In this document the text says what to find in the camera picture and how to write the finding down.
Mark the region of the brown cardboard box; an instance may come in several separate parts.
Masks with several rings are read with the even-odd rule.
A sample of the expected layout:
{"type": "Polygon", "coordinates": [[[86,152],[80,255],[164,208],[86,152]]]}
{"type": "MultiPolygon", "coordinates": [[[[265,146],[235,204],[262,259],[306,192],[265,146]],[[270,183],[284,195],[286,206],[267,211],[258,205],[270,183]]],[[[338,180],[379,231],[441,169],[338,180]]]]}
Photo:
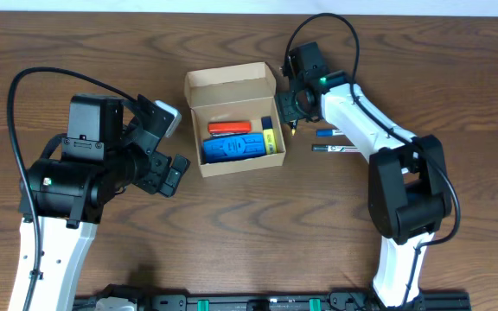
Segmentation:
{"type": "Polygon", "coordinates": [[[191,110],[197,163],[204,177],[239,173],[284,163],[286,147],[276,102],[276,80],[264,62],[203,69],[186,73],[184,95],[191,110]],[[210,163],[202,144],[211,138],[212,123],[249,122],[253,133],[263,131],[261,119],[269,117],[277,152],[234,162],[210,163]]]}

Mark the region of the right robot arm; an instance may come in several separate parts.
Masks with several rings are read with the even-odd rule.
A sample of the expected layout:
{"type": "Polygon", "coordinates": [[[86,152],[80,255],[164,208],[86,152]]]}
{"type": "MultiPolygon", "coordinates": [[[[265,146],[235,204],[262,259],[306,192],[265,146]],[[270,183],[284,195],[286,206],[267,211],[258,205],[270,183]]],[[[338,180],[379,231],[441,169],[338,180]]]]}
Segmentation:
{"type": "Polygon", "coordinates": [[[334,125],[368,164],[367,208],[381,235],[380,261],[368,306],[420,310],[418,279],[426,248],[452,210],[444,151],[390,120],[343,71],[331,71],[318,45],[288,51],[281,67],[289,89],[277,95],[283,122],[321,119],[334,125]]]}

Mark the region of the blue whiteboard marker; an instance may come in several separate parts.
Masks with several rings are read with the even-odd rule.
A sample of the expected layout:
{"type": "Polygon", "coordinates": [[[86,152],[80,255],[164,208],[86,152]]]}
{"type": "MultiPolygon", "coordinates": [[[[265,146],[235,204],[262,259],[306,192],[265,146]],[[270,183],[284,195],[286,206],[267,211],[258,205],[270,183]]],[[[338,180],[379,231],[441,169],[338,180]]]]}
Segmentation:
{"type": "Polygon", "coordinates": [[[316,130],[316,136],[318,137],[343,136],[343,132],[337,129],[316,130]]]}

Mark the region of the orange highlighter pen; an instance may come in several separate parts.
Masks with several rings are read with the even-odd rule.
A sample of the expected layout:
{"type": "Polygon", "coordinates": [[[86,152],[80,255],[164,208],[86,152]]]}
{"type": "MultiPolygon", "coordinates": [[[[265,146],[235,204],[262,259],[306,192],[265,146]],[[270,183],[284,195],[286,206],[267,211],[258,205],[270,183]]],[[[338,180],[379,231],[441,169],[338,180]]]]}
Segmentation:
{"type": "Polygon", "coordinates": [[[252,124],[250,122],[210,123],[207,131],[211,136],[247,134],[252,131],[252,124]]]}

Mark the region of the yellow highlighter pen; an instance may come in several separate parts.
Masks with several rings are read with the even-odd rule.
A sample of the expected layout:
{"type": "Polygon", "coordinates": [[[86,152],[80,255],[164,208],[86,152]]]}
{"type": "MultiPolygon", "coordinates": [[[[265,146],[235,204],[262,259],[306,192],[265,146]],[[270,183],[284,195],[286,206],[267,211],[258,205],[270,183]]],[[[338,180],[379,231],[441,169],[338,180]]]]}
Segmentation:
{"type": "Polygon", "coordinates": [[[262,117],[261,123],[263,129],[263,138],[265,142],[265,152],[267,155],[275,154],[278,152],[278,150],[271,117],[262,117]]]}

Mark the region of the blue plastic stapler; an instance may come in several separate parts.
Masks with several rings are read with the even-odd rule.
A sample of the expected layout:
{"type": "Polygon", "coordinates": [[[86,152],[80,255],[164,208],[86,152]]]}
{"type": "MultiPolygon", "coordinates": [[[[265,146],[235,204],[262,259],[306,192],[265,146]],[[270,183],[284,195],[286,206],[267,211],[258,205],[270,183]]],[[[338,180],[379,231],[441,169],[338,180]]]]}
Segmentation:
{"type": "Polygon", "coordinates": [[[266,155],[264,137],[259,133],[208,139],[202,144],[202,149],[207,163],[232,162],[266,155]]]}

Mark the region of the correction tape dispenser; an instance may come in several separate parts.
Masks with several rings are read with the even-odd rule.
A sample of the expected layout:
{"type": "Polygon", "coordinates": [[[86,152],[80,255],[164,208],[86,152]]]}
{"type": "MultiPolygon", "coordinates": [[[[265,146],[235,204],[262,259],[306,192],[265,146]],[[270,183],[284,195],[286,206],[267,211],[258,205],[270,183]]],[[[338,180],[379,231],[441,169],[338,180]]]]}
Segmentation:
{"type": "Polygon", "coordinates": [[[294,120],[290,123],[290,130],[291,130],[291,135],[295,136],[297,132],[297,120],[294,120]]]}

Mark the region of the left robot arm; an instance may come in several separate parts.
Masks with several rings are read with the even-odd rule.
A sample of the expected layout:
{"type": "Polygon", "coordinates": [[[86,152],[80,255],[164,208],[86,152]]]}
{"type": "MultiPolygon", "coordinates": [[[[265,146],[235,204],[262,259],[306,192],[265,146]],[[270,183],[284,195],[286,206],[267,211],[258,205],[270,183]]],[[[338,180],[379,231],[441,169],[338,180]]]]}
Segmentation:
{"type": "Polygon", "coordinates": [[[9,308],[71,310],[107,202],[134,185],[171,197],[189,167],[157,150],[182,116],[139,96],[76,94],[55,136],[20,184],[20,258],[9,308]]]}

